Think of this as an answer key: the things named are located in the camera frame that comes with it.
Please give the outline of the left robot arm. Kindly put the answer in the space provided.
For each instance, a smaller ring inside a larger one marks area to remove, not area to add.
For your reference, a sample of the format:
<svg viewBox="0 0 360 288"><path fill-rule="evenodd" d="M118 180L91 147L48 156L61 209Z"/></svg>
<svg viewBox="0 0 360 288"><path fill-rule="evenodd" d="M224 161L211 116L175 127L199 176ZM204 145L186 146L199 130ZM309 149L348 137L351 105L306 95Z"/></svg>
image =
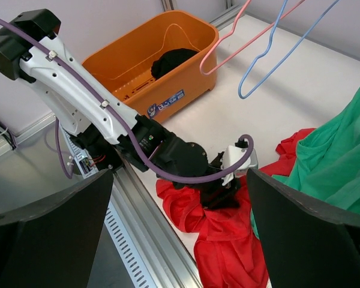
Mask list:
<svg viewBox="0 0 360 288"><path fill-rule="evenodd" d="M223 179L239 167L221 169L219 153L187 142L157 121L115 98L59 39L61 21L47 9L0 19L0 73L29 85L49 106L71 141L93 157L99 168L125 159L140 171L153 170L175 188L194 188L209 210L237 208L240 181Z"/></svg>

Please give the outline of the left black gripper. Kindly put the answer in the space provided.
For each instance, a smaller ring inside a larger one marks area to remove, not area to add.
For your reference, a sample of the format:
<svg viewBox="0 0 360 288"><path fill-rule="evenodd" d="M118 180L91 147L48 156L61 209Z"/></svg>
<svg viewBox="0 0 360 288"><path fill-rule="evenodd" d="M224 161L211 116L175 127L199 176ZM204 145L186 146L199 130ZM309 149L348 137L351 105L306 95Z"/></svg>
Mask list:
<svg viewBox="0 0 360 288"><path fill-rule="evenodd" d="M206 171L203 176L213 175L222 171L222 158L224 152L220 152L210 162L207 163ZM239 180L233 178L227 184L223 183L223 179L215 179L213 181L202 182L197 184L200 192L200 204L204 209L217 210L222 208L238 208L239 203L235 200L235 194L240 189Z"/></svg>

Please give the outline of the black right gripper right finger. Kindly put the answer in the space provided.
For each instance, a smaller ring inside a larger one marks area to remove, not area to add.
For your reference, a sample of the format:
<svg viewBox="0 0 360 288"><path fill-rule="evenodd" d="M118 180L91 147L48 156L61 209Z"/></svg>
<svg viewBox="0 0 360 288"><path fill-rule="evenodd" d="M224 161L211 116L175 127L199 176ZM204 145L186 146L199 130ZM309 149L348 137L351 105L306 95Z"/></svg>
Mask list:
<svg viewBox="0 0 360 288"><path fill-rule="evenodd" d="M360 287L360 215L250 169L247 185L272 287Z"/></svg>

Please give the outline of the black tank top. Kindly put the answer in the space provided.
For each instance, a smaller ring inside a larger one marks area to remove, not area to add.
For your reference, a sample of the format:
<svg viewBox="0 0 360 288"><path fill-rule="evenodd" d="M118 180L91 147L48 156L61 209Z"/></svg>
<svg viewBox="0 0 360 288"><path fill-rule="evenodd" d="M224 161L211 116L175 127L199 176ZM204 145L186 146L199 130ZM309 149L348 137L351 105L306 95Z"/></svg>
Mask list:
<svg viewBox="0 0 360 288"><path fill-rule="evenodd" d="M198 51L186 48L170 50L153 62L151 76L158 80L196 54L198 54Z"/></svg>

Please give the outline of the orange plastic tub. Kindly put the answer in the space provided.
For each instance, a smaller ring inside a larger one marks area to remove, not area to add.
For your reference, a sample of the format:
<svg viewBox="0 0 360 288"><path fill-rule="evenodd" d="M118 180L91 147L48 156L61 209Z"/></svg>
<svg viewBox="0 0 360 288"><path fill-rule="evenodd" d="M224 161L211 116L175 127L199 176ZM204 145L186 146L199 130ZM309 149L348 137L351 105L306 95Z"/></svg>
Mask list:
<svg viewBox="0 0 360 288"><path fill-rule="evenodd" d="M109 92L139 114L163 122L207 91L217 74L206 71L217 63L209 50L218 41L216 27L185 11L161 13L97 51L83 62ZM190 49L196 54L154 79L151 68L167 52Z"/></svg>

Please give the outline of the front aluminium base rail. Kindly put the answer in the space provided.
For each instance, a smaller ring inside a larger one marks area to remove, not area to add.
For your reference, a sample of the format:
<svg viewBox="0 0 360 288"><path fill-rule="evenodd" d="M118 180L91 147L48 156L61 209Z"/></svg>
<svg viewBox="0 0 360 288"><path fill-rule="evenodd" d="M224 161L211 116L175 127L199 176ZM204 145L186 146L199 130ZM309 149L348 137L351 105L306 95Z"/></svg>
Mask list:
<svg viewBox="0 0 360 288"><path fill-rule="evenodd" d="M26 206L83 181L67 179L51 151L54 118L47 116L17 138L0 141L0 214ZM111 171L110 200L120 213L155 287L200 287L196 264L147 189L128 164ZM134 287L103 222L86 287Z"/></svg>

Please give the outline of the green tank top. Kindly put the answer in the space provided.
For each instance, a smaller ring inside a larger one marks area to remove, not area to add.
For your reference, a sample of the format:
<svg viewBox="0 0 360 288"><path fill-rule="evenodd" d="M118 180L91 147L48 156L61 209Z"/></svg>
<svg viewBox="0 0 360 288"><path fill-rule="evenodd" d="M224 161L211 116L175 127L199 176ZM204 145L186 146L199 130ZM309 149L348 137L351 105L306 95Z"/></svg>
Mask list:
<svg viewBox="0 0 360 288"><path fill-rule="evenodd" d="M261 171L332 206L360 215L360 87L336 117L303 129L277 147Z"/></svg>

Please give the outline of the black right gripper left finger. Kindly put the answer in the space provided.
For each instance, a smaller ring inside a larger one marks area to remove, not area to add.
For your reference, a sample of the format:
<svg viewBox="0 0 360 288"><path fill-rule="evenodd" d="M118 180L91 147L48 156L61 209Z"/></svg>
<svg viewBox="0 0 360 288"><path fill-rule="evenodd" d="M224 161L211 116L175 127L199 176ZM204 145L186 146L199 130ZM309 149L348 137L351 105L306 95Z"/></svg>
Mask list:
<svg viewBox="0 0 360 288"><path fill-rule="evenodd" d="M86 287L112 186L103 170L0 214L0 287Z"/></svg>

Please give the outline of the red tank top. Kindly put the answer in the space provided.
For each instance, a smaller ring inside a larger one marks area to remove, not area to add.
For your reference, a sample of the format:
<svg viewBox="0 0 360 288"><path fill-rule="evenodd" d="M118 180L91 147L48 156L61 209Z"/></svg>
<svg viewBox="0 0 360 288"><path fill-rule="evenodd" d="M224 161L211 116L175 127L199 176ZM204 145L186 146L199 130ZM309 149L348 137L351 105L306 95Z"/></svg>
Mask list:
<svg viewBox="0 0 360 288"><path fill-rule="evenodd" d="M267 286L269 275L261 243L251 226L245 177L241 185L236 195L239 208L209 211L202 208L197 190L177 190L165 180L156 183L169 220L182 232L198 234L193 252L204 287Z"/></svg>

